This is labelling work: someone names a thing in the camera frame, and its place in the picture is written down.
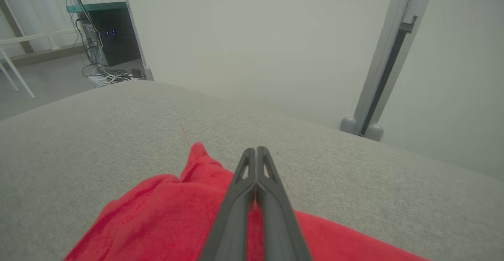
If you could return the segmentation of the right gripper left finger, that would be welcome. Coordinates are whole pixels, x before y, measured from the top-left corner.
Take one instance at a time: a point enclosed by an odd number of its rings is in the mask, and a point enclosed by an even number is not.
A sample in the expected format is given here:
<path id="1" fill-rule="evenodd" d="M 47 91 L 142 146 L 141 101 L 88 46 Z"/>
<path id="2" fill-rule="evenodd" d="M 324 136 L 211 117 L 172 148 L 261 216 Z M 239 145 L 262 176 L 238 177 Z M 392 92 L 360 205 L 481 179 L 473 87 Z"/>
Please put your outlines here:
<path id="1" fill-rule="evenodd" d="M 200 252 L 200 261 L 246 261 L 247 223 L 256 194 L 256 150 L 247 148 Z"/>

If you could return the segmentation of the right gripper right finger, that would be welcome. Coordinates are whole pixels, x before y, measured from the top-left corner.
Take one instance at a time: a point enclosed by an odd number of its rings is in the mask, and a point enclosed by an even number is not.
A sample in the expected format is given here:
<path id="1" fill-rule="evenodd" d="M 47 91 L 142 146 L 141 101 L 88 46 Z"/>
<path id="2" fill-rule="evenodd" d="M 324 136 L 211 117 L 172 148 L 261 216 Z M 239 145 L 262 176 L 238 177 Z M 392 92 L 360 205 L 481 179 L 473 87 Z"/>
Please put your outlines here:
<path id="1" fill-rule="evenodd" d="M 269 150 L 257 148 L 257 204 L 263 217 L 265 261 L 312 261 Z"/>

